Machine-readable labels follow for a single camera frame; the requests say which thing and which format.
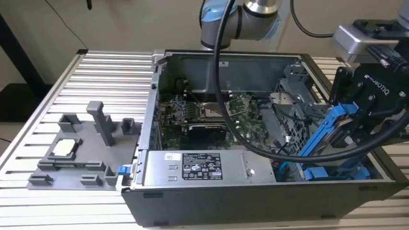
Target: metal case panel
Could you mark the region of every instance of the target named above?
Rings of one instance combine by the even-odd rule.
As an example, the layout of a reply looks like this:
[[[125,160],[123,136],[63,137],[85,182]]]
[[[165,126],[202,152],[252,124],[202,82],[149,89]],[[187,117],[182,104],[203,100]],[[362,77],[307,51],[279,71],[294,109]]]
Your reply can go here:
[[[222,180],[186,180],[182,178],[183,154],[218,153]],[[170,160],[169,154],[177,156]],[[275,182],[267,158],[243,150],[201,150],[201,151],[149,151],[145,168],[143,186],[231,186]]]
[[[216,224],[338,219],[403,186],[391,183],[307,183],[270,186],[122,190],[138,225]]]

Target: sticker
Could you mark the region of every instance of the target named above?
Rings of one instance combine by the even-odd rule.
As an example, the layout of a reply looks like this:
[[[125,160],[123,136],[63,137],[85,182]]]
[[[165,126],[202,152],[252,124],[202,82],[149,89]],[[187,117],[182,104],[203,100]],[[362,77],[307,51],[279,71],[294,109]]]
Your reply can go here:
[[[183,153],[181,176],[183,180],[222,180],[219,153]]]
[[[179,161],[181,154],[179,153],[165,153],[165,161]]]
[[[228,67],[228,62],[227,61],[219,61],[218,67]]]

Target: barcode sticker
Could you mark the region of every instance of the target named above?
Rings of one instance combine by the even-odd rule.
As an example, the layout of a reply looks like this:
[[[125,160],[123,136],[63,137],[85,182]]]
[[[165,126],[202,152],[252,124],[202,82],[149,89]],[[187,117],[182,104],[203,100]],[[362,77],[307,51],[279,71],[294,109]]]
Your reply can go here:
[[[179,153],[171,153],[171,152],[165,153],[165,161],[179,161],[179,159],[181,159]]]

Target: white wall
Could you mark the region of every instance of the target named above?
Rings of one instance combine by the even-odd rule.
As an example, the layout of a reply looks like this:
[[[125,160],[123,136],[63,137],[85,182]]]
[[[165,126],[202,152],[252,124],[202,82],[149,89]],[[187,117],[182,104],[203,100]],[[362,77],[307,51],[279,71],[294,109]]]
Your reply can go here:
[[[351,22],[356,18],[394,18],[400,2],[295,0],[295,10],[308,30],[327,33],[334,31],[338,23]],[[85,0],[49,0],[49,3],[89,49],[153,51],[159,48],[199,48],[197,15],[201,0],[93,0],[90,11]],[[0,13],[39,75],[45,82],[51,83],[77,49],[82,48],[81,43],[43,0],[0,0]],[[232,41],[230,49],[271,52],[276,48],[278,37],[262,42]],[[327,39],[306,37],[291,19],[287,20],[278,51],[332,56]],[[7,81],[21,81],[18,73],[9,67],[10,62],[2,61],[2,56],[0,51],[0,82],[5,82],[5,69]]]
[[[49,0],[91,50],[199,49],[201,0]],[[0,12],[46,82],[82,44],[43,0],[0,0]],[[263,51],[268,41],[236,41],[232,50]]]
[[[355,19],[395,19],[403,0],[294,0],[302,26],[312,33],[332,33],[342,23]],[[332,57],[328,38],[311,38],[296,28],[288,18],[278,52],[299,52],[311,56]]]

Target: blue latch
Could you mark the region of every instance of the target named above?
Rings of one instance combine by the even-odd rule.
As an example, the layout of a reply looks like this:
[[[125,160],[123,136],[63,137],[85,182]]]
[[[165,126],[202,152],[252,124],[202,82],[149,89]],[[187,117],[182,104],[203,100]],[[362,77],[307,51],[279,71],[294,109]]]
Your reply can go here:
[[[130,176],[130,165],[122,165],[117,168],[117,174],[123,176]]]

